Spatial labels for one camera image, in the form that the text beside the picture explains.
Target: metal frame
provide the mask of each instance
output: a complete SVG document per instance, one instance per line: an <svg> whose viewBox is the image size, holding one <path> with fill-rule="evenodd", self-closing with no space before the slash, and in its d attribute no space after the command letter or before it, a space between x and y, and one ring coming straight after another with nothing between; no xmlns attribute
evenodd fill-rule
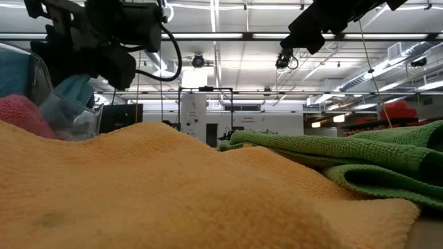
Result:
<svg viewBox="0 0 443 249"><path fill-rule="evenodd" d="M173 35L222 35L222 34L239 34L236 38L230 37L216 37L216 38L180 38L176 37L179 42L184 41L208 41L208 42L280 42L284 37L254 37L254 34L267 34L267 35L289 35L289 33L273 33L273 32L238 32L238 33L225 33L225 32L192 32L192 33L173 33ZM337 35L326 34L325 41L327 42L362 42L361 38L346 38L346 35L361 35L361 33L340 33ZM443 42L443 33L364 33L363 35L392 35L391 38L376 38L365 37L367 42ZM425 35L423 37L411 37L411 38L396 38L396 35ZM0 41L44 41L46 33L0 33ZM163 41L169 41L169 38L162 36Z"/></svg>
<svg viewBox="0 0 443 249"><path fill-rule="evenodd" d="M178 116L179 116L179 124L180 124L180 130L181 130L181 108L180 108L180 101L181 101L181 92L183 90L190 90L189 94L194 93L214 93L214 90L219 90L220 92L216 92L218 95L225 94L222 91L228 90L230 91L230 130L233 130L234 127L234 90L232 87L179 87L178 93L178 103L179 106L178 110Z"/></svg>
<svg viewBox="0 0 443 249"><path fill-rule="evenodd" d="M158 95L158 94L179 94L181 90L184 89L198 89L198 88L179 88L179 91L139 91L138 94L152 94L152 95ZM377 92L374 91L368 91L368 92L353 92L353 91L345 91L345 92L338 92L338 91L234 91L232 87L221 87L216 88L214 87L214 90L217 89L223 89L223 90L230 90L231 91L231 97L234 95L268 95L268 94L276 94L276 95L318 95L318 94L332 94L332 95L378 95ZM114 94L114 91L96 91L97 94ZM212 93L213 95L222 95L224 93L222 92L211 92L211 91L198 91L193 92L194 94L206 94L206 93ZM116 91L116 94L119 95L136 95L137 91ZM380 92L380 95L443 95L443 91L422 91L422 92L387 92L382 91Z"/></svg>

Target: red object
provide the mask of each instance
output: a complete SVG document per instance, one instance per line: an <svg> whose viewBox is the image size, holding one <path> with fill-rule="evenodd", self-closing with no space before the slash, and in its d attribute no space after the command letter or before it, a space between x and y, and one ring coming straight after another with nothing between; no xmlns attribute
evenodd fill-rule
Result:
<svg viewBox="0 0 443 249"><path fill-rule="evenodd" d="M390 119L393 118L415 118L417 111L415 109L386 108ZM386 119L384 111L381 112L381 119Z"/></svg>
<svg viewBox="0 0 443 249"><path fill-rule="evenodd" d="M8 95L0 98L0 120L45 138L55 138L37 106L27 97Z"/></svg>
<svg viewBox="0 0 443 249"><path fill-rule="evenodd" d="M357 122L360 123L364 123L364 122L370 122L370 121L375 121L374 118L357 118Z"/></svg>
<svg viewBox="0 0 443 249"><path fill-rule="evenodd" d="M404 100L399 100L392 103L385 104L386 109L396 108L396 109L407 109L409 107L408 103Z"/></svg>

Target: fabric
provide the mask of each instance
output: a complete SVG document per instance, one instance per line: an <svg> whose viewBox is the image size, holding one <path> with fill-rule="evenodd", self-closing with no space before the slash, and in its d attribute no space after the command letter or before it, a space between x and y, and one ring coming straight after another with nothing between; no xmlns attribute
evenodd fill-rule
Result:
<svg viewBox="0 0 443 249"><path fill-rule="evenodd" d="M37 136L55 138L53 130L40 115L39 109L25 96L12 94L0 98L0 120Z"/></svg>
<svg viewBox="0 0 443 249"><path fill-rule="evenodd" d="M27 94L29 68L29 55L0 48L0 98Z"/></svg>
<svg viewBox="0 0 443 249"><path fill-rule="evenodd" d="M72 75L56 86L55 92L85 107L94 94L93 87L89 85L90 79L87 74Z"/></svg>
<svg viewBox="0 0 443 249"><path fill-rule="evenodd" d="M278 136L239 131L220 150L245 143L268 147L324 172L350 190L383 198L405 198L443 209L443 121L414 129L371 131L360 136Z"/></svg>
<svg viewBox="0 0 443 249"><path fill-rule="evenodd" d="M395 249L419 214L266 148L221 153L161 123L67 142L0 122L0 145L2 249Z"/></svg>

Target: black cable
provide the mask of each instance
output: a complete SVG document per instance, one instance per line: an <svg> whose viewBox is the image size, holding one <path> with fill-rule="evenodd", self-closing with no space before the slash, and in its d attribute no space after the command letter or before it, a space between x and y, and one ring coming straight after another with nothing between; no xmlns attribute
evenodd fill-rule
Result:
<svg viewBox="0 0 443 249"><path fill-rule="evenodd" d="M135 46L135 47L131 47L131 48L128 48L128 47L125 47L125 46L122 46L127 52L138 52L138 51L140 51L140 50L143 50L143 49L145 49L145 47L143 46L143 45L140 45L140 46Z"/></svg>
<svg viewBox="0 0 443 249"><path fill-rule="evenodd" d="M296 69L298 68L298 59L295 58L294 56L292 57L292 59L294 59L294 60L297 62L297 66L294 67L294 68L290 67L289 64L291 63L291 61L289 61L289 63L288 63L288 68L291 69L291 70L296 70Z"/></svg>
<svg viewBox="0 0 443 249"><path fill-rule="evenodd" d="M116 98L117 89L114 89L114 94L112 95L111 105L114 105L114 98Z"/></svg>
<svg viewBox="0 0 443 249"><path fill-rule="evenodd" d="M175 79L177 79L181 73L181 67L183 66L183 62L181 61L181 52L180 52L179 44L177 43L177 40L175 39L174 35L172 35L172 33L167 28L165 28L165 26L163 24L160 24L160 28L161 28L161 30L163 30L163 32L165 32L168 35L168 37L171 39L172 44L174 44L175 51L177 52L177 59L179 60L179 65L177 66L177 72L175 73L174 76L172 76L170 78L157 77L157 76L152 75L148 72L138 70L138 69L136 69L136 73L140 73L141 75L148 76L154 80L164 81L164 82L172 82Z"/></svg>

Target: blue cloth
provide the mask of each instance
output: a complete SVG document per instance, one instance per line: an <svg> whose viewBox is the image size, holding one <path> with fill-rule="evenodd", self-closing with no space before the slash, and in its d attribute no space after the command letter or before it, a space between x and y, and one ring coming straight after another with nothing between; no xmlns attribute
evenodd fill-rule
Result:
<svg viewBox="0 0 443 249"><path fill-rule="evenodd" d="M27 95L29 55L0 51L0 98L7 95Z"/></svg>
<svg viewBox="0 0 443 249"><path fill-rule="evenodd" d="M89 84L90 79L87 74L72 75L56 86L55 92L85 107L94 94L94 89Z"/></svg>

